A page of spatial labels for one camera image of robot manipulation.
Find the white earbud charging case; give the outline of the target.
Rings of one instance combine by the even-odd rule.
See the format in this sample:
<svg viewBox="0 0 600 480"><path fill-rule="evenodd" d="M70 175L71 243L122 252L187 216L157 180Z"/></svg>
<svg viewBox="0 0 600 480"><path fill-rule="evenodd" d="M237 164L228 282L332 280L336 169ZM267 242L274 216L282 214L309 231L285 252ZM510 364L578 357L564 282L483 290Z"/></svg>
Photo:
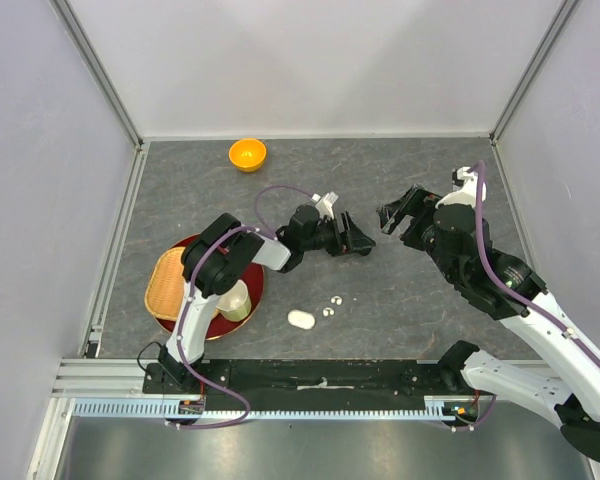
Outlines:
<svg viewBox="0 0 600 480"><path fill-rule="evenodd" d="M290 325L303 330L312 329L316 322L313 314L297 309L291 310L288 313L287 321Z"/></svg>

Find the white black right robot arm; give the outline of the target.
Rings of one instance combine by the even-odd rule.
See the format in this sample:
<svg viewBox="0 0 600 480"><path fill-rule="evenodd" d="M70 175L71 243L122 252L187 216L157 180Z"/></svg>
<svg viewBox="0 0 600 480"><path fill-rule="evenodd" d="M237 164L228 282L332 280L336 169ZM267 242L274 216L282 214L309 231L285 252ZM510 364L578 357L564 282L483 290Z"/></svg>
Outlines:
<svg viewBox="0 0 600 480"><path fill-rule="evenodd" d="M405 218L403 244L426 252L443 278L474 308L524 340L556 373L528 373L485 350L456 342L438 381L447 392L467 387L523 407L558 428L568 443L600 463L600 351L561 309L546 283L520 258L492 246L481 216L485 188L477 180L439 196L419 186L378 208L391 234Z"/></svg>

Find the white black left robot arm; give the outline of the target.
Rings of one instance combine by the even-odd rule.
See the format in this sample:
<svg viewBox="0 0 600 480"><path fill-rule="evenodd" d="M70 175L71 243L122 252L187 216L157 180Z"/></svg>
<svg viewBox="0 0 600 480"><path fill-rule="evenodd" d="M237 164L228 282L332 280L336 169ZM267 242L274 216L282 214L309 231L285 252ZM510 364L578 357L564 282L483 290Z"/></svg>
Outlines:
<svg viewBox="0 0 600 480"><path fill-rule="evenodd" d="M299 206L287 224L269 238L242 224L229 213L219 216L181 255L184 280L179 315L157 361L145 367L146 394L193 394L199 391L198 365L204 356L206 334L221 297L252 265L288 273L310 251L332 257L366 256L376 242L345 211L337 218L308 204Z"/></svg>

